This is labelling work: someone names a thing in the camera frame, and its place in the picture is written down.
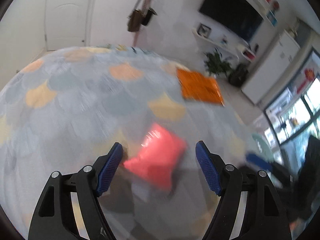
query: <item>pink plastic bag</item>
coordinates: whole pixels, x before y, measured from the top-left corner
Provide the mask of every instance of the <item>pink plastic bag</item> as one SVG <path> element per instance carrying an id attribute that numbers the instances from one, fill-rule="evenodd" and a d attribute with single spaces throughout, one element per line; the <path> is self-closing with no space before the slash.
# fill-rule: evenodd
<path id="1" fill-rule="evenodd" d="M 126 169 L 153 184 L 171 190 L 171 174 L 186 149 L 181 138 L 154 123 L 137 157 L 124 162 Z"/>

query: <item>door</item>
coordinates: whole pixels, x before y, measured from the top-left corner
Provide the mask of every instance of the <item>door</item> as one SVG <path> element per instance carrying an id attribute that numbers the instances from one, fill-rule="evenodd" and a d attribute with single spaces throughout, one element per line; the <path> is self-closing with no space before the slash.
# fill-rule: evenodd
<path id="1" fill-rule="evenodd" d="M 47 50 L 85 46 L 89 0 L 47 0 L 45 30 Z"/>

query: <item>black tv screen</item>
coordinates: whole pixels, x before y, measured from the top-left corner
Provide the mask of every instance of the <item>black tv screen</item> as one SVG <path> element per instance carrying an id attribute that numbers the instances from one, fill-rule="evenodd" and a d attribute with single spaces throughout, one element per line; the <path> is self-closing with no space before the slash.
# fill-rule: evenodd
<path id="1" fill-rule="evenodd" d="M 262 16 L 246 0 L 204 0 L 199 11 L 247 42 L 263 22 Z"/>

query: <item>metal screw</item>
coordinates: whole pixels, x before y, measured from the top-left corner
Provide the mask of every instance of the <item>metal screw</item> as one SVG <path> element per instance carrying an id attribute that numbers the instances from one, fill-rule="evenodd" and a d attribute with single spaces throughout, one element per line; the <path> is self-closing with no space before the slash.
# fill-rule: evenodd
<path id="1" fill-rule="evenodd" d="M 92 167 L 91 166 L 85 166 L 84 168 L 83 168 L 83 171 L 84 172 L 89 172 L 89 171 L 91 171 L 92 170 Z"/>
<path id="2" fill-rule="evenodd" d="M 52 174 L 51 174 L 51 177 L 53 177 L 53 178 L 56 178 L 56 177 L 58 177 L 59 176 L 59 172 L 58 171 L 55 171 L 55 172 L 53 172 Z"/>
<path id="3" fill-rule="evenodd" d="M 228 164 L 228 165 L 226 165 L 226 170 L 227 170 L 227 171 L 234 171 L 235 168 L 234 168 L 234 166 Z"/>
<path id="4" fill-rule="evenodd" d="M 267 176 L 267 173 L 265 171 L 259 171 L 259 175 L 261 177 L 266 177 Z"/>

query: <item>white refrigerator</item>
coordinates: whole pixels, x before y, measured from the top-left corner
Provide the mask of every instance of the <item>white refrigerator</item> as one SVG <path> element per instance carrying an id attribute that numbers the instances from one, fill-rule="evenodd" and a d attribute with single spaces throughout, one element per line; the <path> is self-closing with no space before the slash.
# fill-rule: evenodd
<path id="1" fill-rule="evenodd" d="M 263 60 L 255 74 L 241 88 L 255 105 L 267 94 L 299 51 L 300 46 L 286 31 Z"/>

